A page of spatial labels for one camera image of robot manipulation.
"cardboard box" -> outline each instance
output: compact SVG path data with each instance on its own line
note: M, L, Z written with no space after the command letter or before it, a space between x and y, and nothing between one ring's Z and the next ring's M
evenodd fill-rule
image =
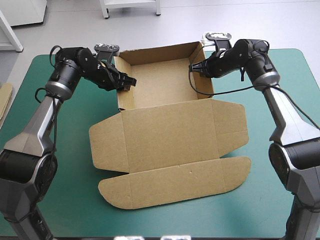
M6 107L12 94L12 89L13 87L10 83L5 83L0 87L0 120L5 114Z
M205 59L199 42L125 51L115 58L136 87L118 92L120 113L90 128L93 164L129 173L102 180L112 205L138 209L231 191L247 178L247 157L220 158L248 142L242 105L213 100L189 85ZM210 78L191 75L213 92Z

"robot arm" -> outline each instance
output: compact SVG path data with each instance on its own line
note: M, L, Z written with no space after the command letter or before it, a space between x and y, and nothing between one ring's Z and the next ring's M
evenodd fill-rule
M320 225L320 130L303 121L281 91L280 75L268 56L266 41L240 39L234 47L226 44L229 40L213 41L216 51L190 69L210 78L246 71L254 88L263 93L276 124L269 159L284 187L294 195L284 238L314 240Z
M37 203L44 198L58 167L50 139L52 127L80 78L107 91L129 90L136 85L136 79L111 64L119 46L96 45L95 50L97 55L83 47L60 48L54 72L45 85L46 97L24 130L0 153L0 211L21 240L53 239Z

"shelf leg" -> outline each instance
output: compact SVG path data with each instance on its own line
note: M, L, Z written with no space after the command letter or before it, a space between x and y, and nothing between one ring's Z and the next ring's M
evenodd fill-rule
M101 5L103 17L105 19L108 19L109 18L109 11L106 8L105 0L100 0L100 5Z
M161 0L155 0L156 5L156 15L161 15Z

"gray floor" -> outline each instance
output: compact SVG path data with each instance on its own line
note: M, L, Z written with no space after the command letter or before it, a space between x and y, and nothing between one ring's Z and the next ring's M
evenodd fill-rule
M15 51L0 51L0 86L8 80L18 56Z
M14 29L24 51L0 53L0 81L12 69L7 81L14 97L32 59L57 44L130 50L198 41L203 32L215 31L231 33L233 44L255 38L268 40L272 49L300 49L320 84L320 0L162 0L161 11L156 16L153 8L112 9L104 19L99 0L48 0L43 25Z

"table surface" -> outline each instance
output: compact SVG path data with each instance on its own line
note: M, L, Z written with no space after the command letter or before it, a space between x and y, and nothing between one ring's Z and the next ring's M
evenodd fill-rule
M281 75L281 87L319 123L320 91L303 54L297 49L276 49L269 55ZM0 149L29 121L38 106L35 90L44 86L52 71L48 55L34 58L0 130ZM247 76L245 82L240 81L238 71L213 83L216 93L251 85ZM99 181L118 173L93 166L88 134L90 126L118 112L116 92L106 92L82 79L72 99L60 110L56 152L59 168L39 204L52 233L57 237L282 237L293 196L284 189L269 162L269 137L275 124L264 97L250 89L215 99L245 106L249 143L227 157L251 158L247 180L225 194L123 210L111 206L99 194ZM0 219L0 235L15 235L4 219Z

